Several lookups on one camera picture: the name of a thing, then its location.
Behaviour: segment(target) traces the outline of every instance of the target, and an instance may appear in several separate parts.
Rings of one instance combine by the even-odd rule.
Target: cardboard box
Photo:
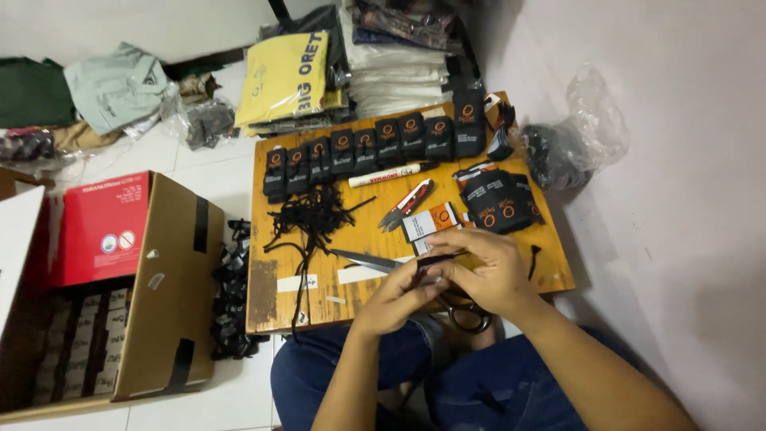
[[[211,272],[219,265],[223,211],[153,172],[69,189],[58,202],[61,196],[47,200],[44,187],[35,183],[0,168],[0,423],[102,410],[186,392],[189,385],[210,379],[209,327],[217,289]],[[100,224],[89,230],[94,219]],[[125,229],[120,223],[133,225]],[[105,234],[107,229],[117,230]],[[132,231],[133,241],[129,245],[128,238],[121,247],[119,235],[125,230]],[[107,235],[116,243],[104,247]],[[89,243],[94,238],[102,253]],[[108,262],[102,257],[125,251]],[[97,379],[99,392],[110,387],[113,392],[31,406],[56,298],[131,286],[129,312],[121,314],[127,325],[116,379],[114,369]],[[105,311],[113,301],[125,306],[124,295],[105,298],[100,305]]]

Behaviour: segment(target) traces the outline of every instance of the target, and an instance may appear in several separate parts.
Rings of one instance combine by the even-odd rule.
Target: white wall
[[[298,18],[333,0],[286,0]],[[276,23],[267,0],[3,0],[0,58],[71,64],[129,42],[176,62],[253,44]]]
[[[633,136],[584,190],[552,196],[580,287],[557,305],[610,327],[699,425],[762,429],[766,2],[502,3],[471,22],[489,90],[520,120],[555,120],[590,61]]]

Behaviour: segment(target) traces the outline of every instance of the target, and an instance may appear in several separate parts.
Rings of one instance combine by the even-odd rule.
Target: scissor handle
[[[468,334],[481,334],[492,325],[492,313],[487,312],[474,301],[469,304],[452,305],[441,295],[436,297],[436,301],[441,304],[442,307],[447,309],[447,315],[450,316],[452,323]],[[475,327],[464,327],[463,325],[457,323],[457,319],[455,318],[455,311],[468,311],[469,313],[475,314],[477,317],[479,317],[481,321]]]

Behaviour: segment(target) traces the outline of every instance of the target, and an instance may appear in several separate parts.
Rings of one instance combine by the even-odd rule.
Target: person
[[[422,382],[431,425],[453,431],[696,429],[684,410],[604,345],[537,295],[511,238],[479,229],[432,235],[429,255],[469,252],[483,265],[428,268],[442,282],[410,289],[415,259],[383,280],[351,327],[298,334],[274,358],[271,385],[286,431],[418,428],[377,403],[379,390]],[[410,317],[459,285],[523,335],[434,363],[439,325]]]

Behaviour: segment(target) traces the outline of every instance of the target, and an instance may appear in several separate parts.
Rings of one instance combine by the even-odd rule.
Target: pile of black labels
[[[268,335],[244,333],[250,222],[229,220],[228,225],[234,230],[232,243],[221,252],[221,267],[213,271],[213,278],[220,283],[213,300],[215,320],[210,328],[215,339],[213,360],[251,357],[258,353],[258,343],[269,340]]]

